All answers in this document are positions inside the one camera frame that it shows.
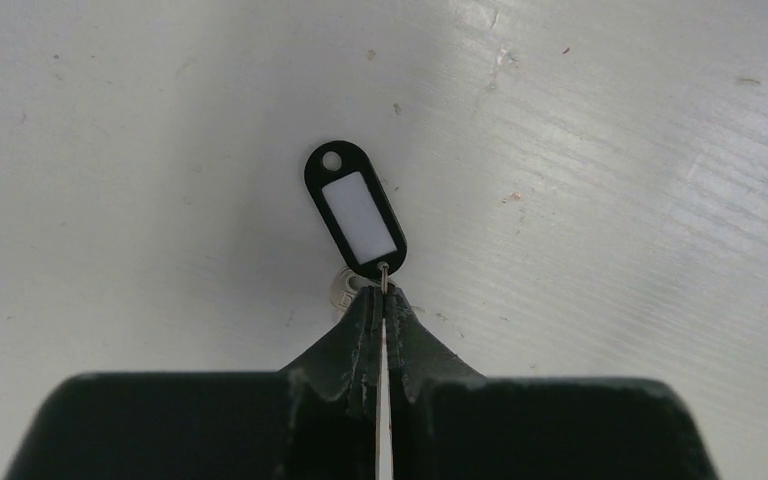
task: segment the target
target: painted wooden surface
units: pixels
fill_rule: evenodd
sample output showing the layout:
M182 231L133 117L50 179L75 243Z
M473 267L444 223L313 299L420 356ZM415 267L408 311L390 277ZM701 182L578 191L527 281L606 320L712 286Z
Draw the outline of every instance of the painted wooden surface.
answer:
M0 2L0 474L69 375L334 323L329 139L474 367L665 380L768 479L768 0Z

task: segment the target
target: black key tag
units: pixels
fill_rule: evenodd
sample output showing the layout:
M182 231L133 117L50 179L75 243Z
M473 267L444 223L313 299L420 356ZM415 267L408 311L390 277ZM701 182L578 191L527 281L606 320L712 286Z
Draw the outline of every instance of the black key tag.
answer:
M372 163L357 145L341 140L317 148L305 165L307 186L346 265L379 280L407 256L407 243Z

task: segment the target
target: black plastic frame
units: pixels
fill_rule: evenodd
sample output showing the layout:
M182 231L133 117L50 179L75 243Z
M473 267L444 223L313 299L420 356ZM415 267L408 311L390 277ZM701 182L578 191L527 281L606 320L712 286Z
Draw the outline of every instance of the black plastic frame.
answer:
M334 152L340 156L342 164L336 171L328 170L322 165L322 157L328 152ZM390 232L393 243L396 244L395 252L388 253L364 264L358 263L354 252L349 247L346 236L343 235L337 219L334 217L333 212L331 212L328 202L325 201L325 196L322 194L323 187L354 172L360 172L363 177L366 188L369 190L369 194L372 195L372 200L375 202L375 206L378 207L378 211L381 213L384 225L387 226L387 231ZM395 273L402 266L408 252L405 235L402 233L399 221L396 220L393 208L387 200L387 195L384 193L381 181L378 180L378 175L375 174L375 170L372 168L372 162L369 161L369 157L360 147L343 140L328 142L320 146L313 151L307 160L307 164L305 164L304 180L305 186L307 186L307 190L311 198L313 198L313 203L316 204L322 220L325 221L328 231L331 232L331 236L337 243L337 248L340 249L343 259L346 260L346 265L352 271L371 280L378 280L381 278L381 272L378 270L380 262L387 263L389 266L388 271L391 274Z

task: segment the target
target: key ring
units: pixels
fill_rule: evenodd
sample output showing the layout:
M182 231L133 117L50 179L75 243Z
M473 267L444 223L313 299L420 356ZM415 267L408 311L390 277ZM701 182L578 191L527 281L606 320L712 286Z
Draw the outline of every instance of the key ring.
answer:
M381 293L387 295L387 285L390 283L388 275L390 265L387 265L387 262L381 262L378 264L378 270L381 270Z

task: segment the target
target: white surface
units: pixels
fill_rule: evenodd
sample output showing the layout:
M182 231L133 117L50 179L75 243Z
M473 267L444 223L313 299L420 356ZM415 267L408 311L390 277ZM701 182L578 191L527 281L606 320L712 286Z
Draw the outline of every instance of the white surface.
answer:
M768 479L768 0L0 1L0 474L69 375L330 327L330 139L467 362L662 379Z
M322 195L358 263L396 251L396 243L360 172L322 187Z

